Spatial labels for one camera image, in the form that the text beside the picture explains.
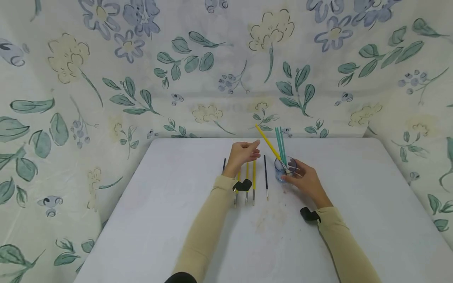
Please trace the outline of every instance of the yellow flower print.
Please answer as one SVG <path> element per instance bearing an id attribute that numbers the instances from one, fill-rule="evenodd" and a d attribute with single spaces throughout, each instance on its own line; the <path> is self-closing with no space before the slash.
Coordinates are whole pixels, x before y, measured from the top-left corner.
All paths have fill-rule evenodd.
<path id="1" fill-rule="evenodd" d="M 59 39 L 49 41 L 48 46 L 53 53 L 53 56 L 48 57 L 48 61 L 50 67 L 58 73 L 58 80 L 61 83 L 67 84 L 81 75 L 94 89 L 101 101 L 102 107 L 104 107 L 101 95 L 81 69 L 90 55 L 88 45 L 84 42 L 77 42 L 70 34 L 63 33 Z"/>
<path id="2" fill-rule="evenodd" d="M 123 117 L 121 115 L 109 116 L 109 136 L 113 142 L 120 140 L 120 135 L 118 134 L 120 127 L 123 125 Z"/>
<path id="3" fill-rule="evenodd" d="M 290 15 L 287 9 L 282 9 L 277 13 L 267 12 L 263 14 L 261 24 L 252 26 L 250 36 L 253 40 L 249 42 L 252 51 L 269 51 L 270 67 L 266 80 L 272 73 L 274 64 L 274 43 L 280 42 L 290 37 L 294 31 L 294 23 L 290 22 Z"/>
<path id="4" fill-rule="evenodd" d="M 221 110 L 218 110 L 217 107 L 214 105 L 210 105 L 207 108 L 203 105 L 200 105 L 198 107 L 198 110 L 195 110 L 192 112 L 192 115 L 195 117 L 195 121 L 197 123 L 204 123 L 204 122 L 214 122 L 220 129 L 224 130 L 225 132 L 229 134 L 234 134 L 231 133 L 227 130 L 225 130 L 222 126 L 220 126 L 219 122 L 217 120 L 223 116 L 223 112 Z"/>
<path id="5" fill-rule="evenodd" d="M 260 111 L 261 109 L 266 110 L 267 108 L 268 108 L 268 105 L 265 102 L 260 102 L 255 106 L 255 109 L 258 111 Z"/>
<path id="6" fill-rule="evenodd" d="M 406 121 L 408 131 L 419 132 L 421 136 L 434 137 L 439 130 L 436 125 L 438 118 L 429 114 L 418 114 Z"/>
<path id="7" fill-rule="evenodd" d="M 99 167 L 94 168 L 94 170 L 88 171 L 88 190 L 90 192 L 90 200 L 88 201 L 87 208 L 94 209 L 97 211 L 96 206 L 96 189 L 99 187 L 101 182 L 102 171 Z"/>
<path id="8" fill-rule="evenodd" d="M 417 124 L 413 125 L 412 128 L 414 129 L 414 131 L 419 132 L 424 137 L 428 135 L 429 130 L 426 128 L 425 125 Z"/>
<path id="9" fill-rule="evenodd" d="M 381 110 L 382 105 L 379 103 L 377 103 L 374 107 L 365 106 L 362 108 L 362 110 L 352 113 L 349 125 L 360 126 L 368 124 L 369 119 Z"/>

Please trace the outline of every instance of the human hand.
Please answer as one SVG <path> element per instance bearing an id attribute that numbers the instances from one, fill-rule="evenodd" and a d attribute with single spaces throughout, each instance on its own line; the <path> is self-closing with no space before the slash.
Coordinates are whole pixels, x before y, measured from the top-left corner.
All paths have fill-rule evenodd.
<path id="1" fill-rule="evenodd" d="M 314 168 L 297 159 L 292 159 L 288 165 L 290 168 L 296 167 L 296 171 L 294 176 L 282 176 L 283 180 L 295 185 L 302 193 L 309 196 L 314 201 L 318 209 L 333 206 L 321 186 L 318 174 Z"/>
<path id="2" fill-rule="evenodd" d="M 229 178 L 235 178 L 244 163 L 255 161 L 257 158 L 261 157 L 260 150 L 257 149 L 259 144 L 259 139 L 253 143 L 233 143 L 228 163 L 226 164 L 222 175 Z"/>

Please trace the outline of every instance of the clear plastic cup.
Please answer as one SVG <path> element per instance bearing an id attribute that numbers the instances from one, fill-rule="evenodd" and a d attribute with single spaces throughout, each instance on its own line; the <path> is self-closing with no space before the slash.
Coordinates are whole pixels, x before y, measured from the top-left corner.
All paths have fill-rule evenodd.
<path id="1" fill-rule="evenodd" d="M 294 161 L 294 159 L 292 159 L 291 157 L 289 156 L 286 156 L 286 161 L 291 162 L 291 163 L 294 163 L 294 167 L 293 168 L 290 168 L 288 167 L 289 169 L 289 173 L 287 173 L 285 171 L 285 169 L 283 168 L 283 165 L 282 163 L 276 158 L 275 161 L 274 161 L 274 167 L 275 167 L 275 178 L 277 179 L 277 181 L 279 181 L 280 183 L 284 183 L 285 181 L 282 180 L 282 176 L 283 175 L 289 175 L 289 176 L 292 176 L 294 174 L 294 172 L 296 172 L 296 169 L 297 169 L 297 164 L 296 162 Z"/>

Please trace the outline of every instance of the fabric wall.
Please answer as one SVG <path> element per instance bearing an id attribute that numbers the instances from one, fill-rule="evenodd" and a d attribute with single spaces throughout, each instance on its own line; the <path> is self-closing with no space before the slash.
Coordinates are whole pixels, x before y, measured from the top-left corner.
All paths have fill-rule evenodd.
<path id="1" fill-rule="evenodd" d="M 448 0 L 3 1 L 0 282 L 72 282 L 153 139 L 258 137 L 255 123 L 378 138 L 453 246 L 451 12 Z"/>

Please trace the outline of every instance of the right hand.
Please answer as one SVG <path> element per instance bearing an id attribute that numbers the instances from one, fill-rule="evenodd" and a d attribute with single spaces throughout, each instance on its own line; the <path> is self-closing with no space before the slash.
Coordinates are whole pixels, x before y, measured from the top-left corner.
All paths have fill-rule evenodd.
<path id="1" fill-rule="evenodd" d="M 288 165 L 290 168 L 296 167 L 296 171 L 294 176 L 282 176 L 283 180 L 295 185 L 302 193 L 309 196 L 314 201 L 318 209 L 333 206 L 321 186 L 318 174 L 314 168 L 297 159 L 292 159 Z"/>

